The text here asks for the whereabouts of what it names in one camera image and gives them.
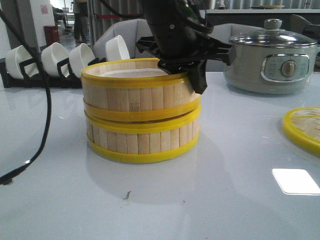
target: control knob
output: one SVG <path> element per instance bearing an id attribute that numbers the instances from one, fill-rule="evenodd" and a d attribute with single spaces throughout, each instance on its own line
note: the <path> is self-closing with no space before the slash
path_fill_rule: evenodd
<path id="1" fill-rule="evenodd" d="M 292 77 L 293 75 L 295 75 L 297 69 L 297 63 L 293 60 L 289 60 L 282 64 L 281 73 L 286 77 Z"/>

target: white table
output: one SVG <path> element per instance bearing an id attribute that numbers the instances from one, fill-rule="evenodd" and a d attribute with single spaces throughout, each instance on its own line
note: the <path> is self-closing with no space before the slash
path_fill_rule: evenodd
<path id="1" fill-rule="evenodd" d="M 319 240 L 320 196 L 285 194 L 272 170 L 303 169 L 320 185 L 320 159 L 281 128 L 287 111 L 320 105 L 320 74 L 290 95 L 238 90 L 221 72 L 207 82 L 197 145 L 140 165 L 93 152 L 82 90 L 52 89 L 43 153 L 0 186 L 0 239 Z M 43 89 L 0 87 L 0 175 L 36 152 L 45 116 Z"/>

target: stacked bamboo steamer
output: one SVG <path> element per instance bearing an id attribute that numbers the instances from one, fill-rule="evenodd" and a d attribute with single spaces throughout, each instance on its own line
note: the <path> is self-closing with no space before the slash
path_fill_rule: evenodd
<path id="1" fill-rule="evenodd" d="M 152 163 L 197 143 L 201 95 L 186 73 L 168 75 L 158 61 L 109 61 L 82 70 L 88 142 L 100 155 Z"/>

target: glass lid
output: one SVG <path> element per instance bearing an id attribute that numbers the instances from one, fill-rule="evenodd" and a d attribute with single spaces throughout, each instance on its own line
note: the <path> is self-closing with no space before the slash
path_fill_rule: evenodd
<path id="1" fill-rule="evenodd" d="M 267 19 L 264 28 L 248 33 L 241 33 L 230 38 L 231 43 L 268 46 L 268 47 L 310 47 L 315 46 L 317 41 L 293 31 L 281 29 L 282 20 Z"/>

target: black dish rack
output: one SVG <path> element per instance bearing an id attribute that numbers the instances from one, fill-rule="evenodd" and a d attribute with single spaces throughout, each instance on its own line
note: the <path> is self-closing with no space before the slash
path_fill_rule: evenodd
<path id="1" fill-rule="evenodd" d="M 97 64 L 97 63 L 102 63 L 105 62 L 106 59 L 103 58 L 99 60 L 99 58 L 95 58 L 94 60 L 90 61 L 88 63 L 89 65 Z M 19 63 L 19 68 L 21 71 L 21 74 L 23 76 L 23 79 L 16 79 L 13 78 L 6 69 L 6 59 L 2 58 L 0 59 L 0 74 L 3 82 L 4 88 L 11 88 L 11 87 L 20 87 L 20 88 L 44 88 L 45 83 L 44 80 L 41 79 L 40 74 L 37 73 L 33 76 L 28 76 L 26 73 L 25 67 L 35 63 L 36 61 L 34 59 L 28 59 L 25 61 L 22 61 Z M 67 65 L 69 75 L 66 77 L 62 73 L 62 66 Z M 59 61 L 56 64 L 57 71 L 59 74 L 59 77 L 51 77 L 48 74 L 46 74 L 46 77 L 49 82 L 49 86 L 51 88 L 71 88 L 71 89 L 80 89 L 82 88 L 81 80 L 76 77 L 76 75 L 73 73 L 69 58 L 67 57 L 64 60 Z"/>

